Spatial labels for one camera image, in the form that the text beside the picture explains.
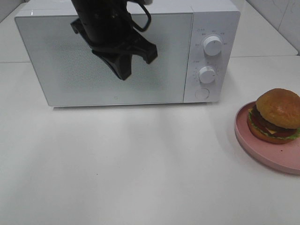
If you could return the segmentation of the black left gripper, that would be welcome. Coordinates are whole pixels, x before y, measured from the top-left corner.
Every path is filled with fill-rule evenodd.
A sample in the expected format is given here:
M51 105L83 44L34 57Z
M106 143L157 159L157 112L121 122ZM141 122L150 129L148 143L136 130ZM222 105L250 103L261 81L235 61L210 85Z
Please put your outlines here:
M124 81L131 75L133 55L142 57L147 64L151 64L158 56L156 45L146 40L135 30L119 39L118 42L96 44L88 37L80 19L74 20L71 27L75 34L82 36L92 53L98 56L120 80Z

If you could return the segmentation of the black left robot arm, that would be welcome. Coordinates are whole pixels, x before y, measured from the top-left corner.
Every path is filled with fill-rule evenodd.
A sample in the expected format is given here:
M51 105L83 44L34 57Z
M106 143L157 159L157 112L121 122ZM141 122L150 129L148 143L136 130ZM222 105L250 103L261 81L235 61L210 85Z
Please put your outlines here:
M158 56L155 44L140 33L151 23L146 5L151 0L136 0L148 20L140 27L127 10L125 0L74 0L78 19L71 23L76 34L80 34L92 53L98 56L121 80L132 73L132 56L138 55L150 64Z

